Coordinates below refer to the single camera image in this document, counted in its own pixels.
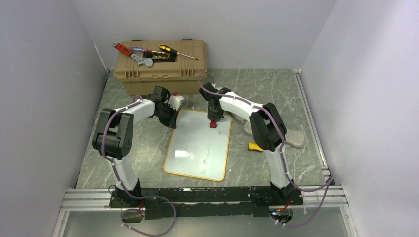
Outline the red bone shaped eraser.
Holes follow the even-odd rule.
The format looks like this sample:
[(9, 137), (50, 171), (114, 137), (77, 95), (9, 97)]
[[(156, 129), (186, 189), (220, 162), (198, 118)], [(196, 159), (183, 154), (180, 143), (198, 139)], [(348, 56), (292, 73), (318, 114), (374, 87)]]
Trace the red bone shaped eraser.
[(217, 128), (217, 122), (212, 121), (212, 122), (209, 124), (209, 127), (210, 127), (210, 128)]

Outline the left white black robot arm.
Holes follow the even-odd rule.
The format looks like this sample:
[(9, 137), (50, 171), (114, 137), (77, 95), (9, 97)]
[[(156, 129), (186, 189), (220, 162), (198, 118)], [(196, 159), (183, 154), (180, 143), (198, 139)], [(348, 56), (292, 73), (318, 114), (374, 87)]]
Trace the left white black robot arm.
[(145, 118), (157, 117), (160, 124), (175, 129), (183, 96), (155, 86), (151, 94), (137, 95), (133, 102), (118, 109), (100, 112), (92, 146), (110, 165), (116, 179), (116, 190), (123, 202), (136, 207), (142, 201), (140, 180), (129, 157), (133, 145), (134, 125)]

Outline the yellow framed whiteboard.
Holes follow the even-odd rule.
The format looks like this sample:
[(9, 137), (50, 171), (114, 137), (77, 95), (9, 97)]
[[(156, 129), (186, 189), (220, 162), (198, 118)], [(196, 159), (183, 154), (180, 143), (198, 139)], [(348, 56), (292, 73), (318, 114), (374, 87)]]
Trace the yellow framed whiteboard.
[(163, 170), (166, 173), (220, 182), (224, 179), (233, 118), (225, 115), (210, 127), (207, 113), (181, 109), (172, 132)]

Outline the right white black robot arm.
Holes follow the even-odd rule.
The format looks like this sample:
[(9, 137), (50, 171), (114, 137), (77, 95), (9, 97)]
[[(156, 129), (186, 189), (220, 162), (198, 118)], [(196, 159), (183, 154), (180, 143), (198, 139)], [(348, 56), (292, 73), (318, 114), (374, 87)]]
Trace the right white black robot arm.
[(292, 197), (294, 185), (285, 157), (287, 129), (275, 105), (252, 102), (228, 88), (217, 90), (209, 82), (201, 85), (199, 92), (208, 102), (210, 121), (218, 122), (224, 118), (224, 112), (230, 112), (250, 123), (253, 139), (269, 164), (272, 198), (278, 205), (286, 204)]

